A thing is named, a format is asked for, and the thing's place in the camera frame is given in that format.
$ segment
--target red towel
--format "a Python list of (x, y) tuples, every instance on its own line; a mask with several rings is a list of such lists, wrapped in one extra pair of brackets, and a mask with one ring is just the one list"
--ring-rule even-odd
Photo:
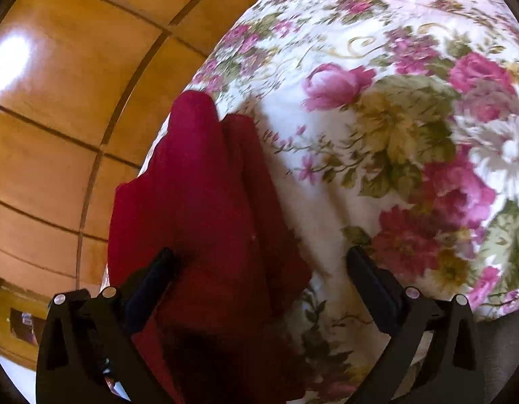
[(301, 398), (298, 364), (272, 323), (306, 287), (309, 267), (284, 223), (252, 120), (229, 114), (220, 122), (211, 98), (195, 91), (175, 100), (147, 171), (116, 190), (110, 283), (164, 246), (182, 269), (134, 341), (166, 390), (176, 398), (175, 381), (186, 404)]

